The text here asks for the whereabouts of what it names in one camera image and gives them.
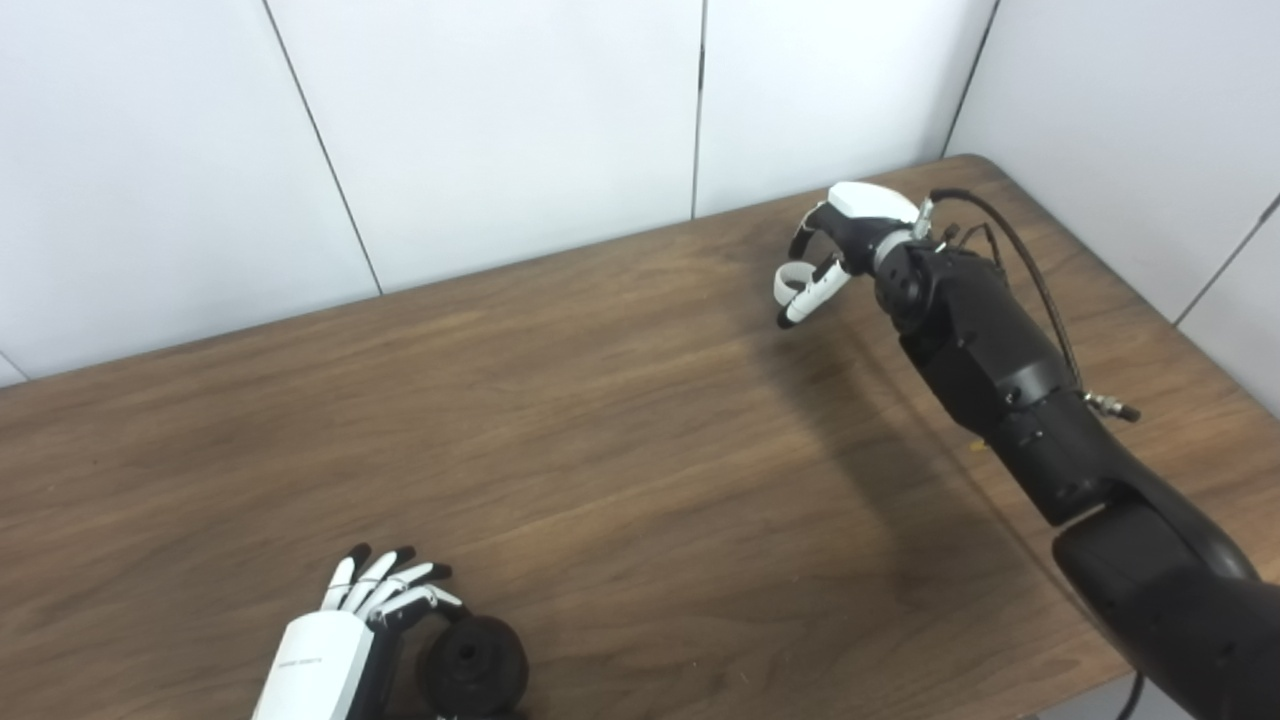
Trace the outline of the white and black right hand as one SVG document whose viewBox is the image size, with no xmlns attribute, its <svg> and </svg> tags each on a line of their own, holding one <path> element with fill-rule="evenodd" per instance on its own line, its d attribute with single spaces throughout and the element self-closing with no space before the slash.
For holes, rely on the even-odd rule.
<svg viewBox="0 0 1280 720">
<path fill-rule="evenodd" d="M 924 211 L 896 190 L 842 181 L 797 223 L 787 261 L 774 273 L 773 295 L 782 329 L 808 319 L 859 275 L 874 275 L 899 245 L 922 240 Z M 822 263 L 803 259 L 810 241 L 824 234 L 835 250 Z"/>
</svg>

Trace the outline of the white and black left hand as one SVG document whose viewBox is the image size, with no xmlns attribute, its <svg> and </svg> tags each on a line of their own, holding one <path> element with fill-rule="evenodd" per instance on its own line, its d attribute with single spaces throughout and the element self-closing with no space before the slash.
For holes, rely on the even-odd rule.
<svg viewBox="0 0 1280 720">
<path fill-rule="evenodd" d="M 293 619 L 276 647 L 255 719 L 380 719 L 390 698 L 404 634 L 426 616 L 468 616 L 438 584 L 443 562 L 415 562 L 411 546 L 374 556 L 356 544 L 337 564 L 323 600 Z"/>
</svg>

